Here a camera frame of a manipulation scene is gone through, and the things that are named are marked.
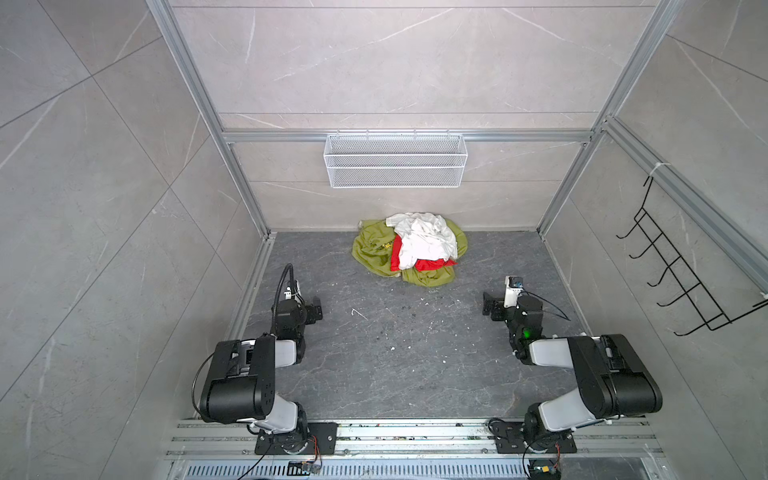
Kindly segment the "red cloth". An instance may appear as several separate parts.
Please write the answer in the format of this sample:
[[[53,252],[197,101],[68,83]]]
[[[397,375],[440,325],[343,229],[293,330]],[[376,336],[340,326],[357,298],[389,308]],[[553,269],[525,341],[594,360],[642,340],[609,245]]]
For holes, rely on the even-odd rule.
[[[400,260],[399,260],[399,254],[402,250],[402,239],[399,235],[395,235],[393,244],[392,244],[392,256],[391,256],[391,262],[390,262],[390,270],[392,272],[398,272],[401,270],[400,268]],[[447,266],[455,266],[457,262],[452,259],[443,260],[425,260],[425,259],[418,259],[414,265],[413,268],[419,272],[425,272],[425,271],[436,271],[443,267]]]

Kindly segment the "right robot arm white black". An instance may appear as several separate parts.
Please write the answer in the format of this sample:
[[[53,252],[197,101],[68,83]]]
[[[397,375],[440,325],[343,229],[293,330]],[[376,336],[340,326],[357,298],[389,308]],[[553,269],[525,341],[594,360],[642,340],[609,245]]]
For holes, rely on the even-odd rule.
[[[576,387],[528,407],[521,421],[488,420],[500,453],[574,453],[572,432],[621,417],[658,412],[660,387],[621,334],[547,337],[544,299],[522,292],[514,302],[483,294],[482,314],[502,322],[517,360],[574,374]]]

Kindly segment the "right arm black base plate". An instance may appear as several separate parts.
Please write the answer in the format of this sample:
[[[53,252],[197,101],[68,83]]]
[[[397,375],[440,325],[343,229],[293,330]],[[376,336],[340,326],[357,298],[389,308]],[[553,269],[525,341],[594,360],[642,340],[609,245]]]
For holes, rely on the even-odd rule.
[[[486,427],[499,454],[573,454],[577,446],[570,431],[550,432],[524,421],[491,418]]]

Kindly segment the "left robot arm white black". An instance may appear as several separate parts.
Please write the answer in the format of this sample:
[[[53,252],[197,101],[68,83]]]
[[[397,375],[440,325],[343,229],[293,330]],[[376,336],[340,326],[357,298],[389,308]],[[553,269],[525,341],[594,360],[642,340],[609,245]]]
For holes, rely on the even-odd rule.
[[[203,362],[208,369],[202,386],[195,376],[191,402],[208,423],[245,424],[286,454],[311,448],[319,453],[301,404],[277,393],[276,371],[302,363],[306,327],[323,318],[319,298],[307,303],[296,295],[273,305],[269,332],[254,339],[218,343]]]

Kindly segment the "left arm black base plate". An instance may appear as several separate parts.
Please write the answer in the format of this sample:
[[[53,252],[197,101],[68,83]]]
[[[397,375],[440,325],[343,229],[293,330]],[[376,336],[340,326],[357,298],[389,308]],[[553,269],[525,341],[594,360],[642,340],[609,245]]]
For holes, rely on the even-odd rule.
[[[254,453],[257,455],[311,455],[321,456],[335,452],[339,424],[310,422],[299,425],[290,433],[267,434],[260,430]]]

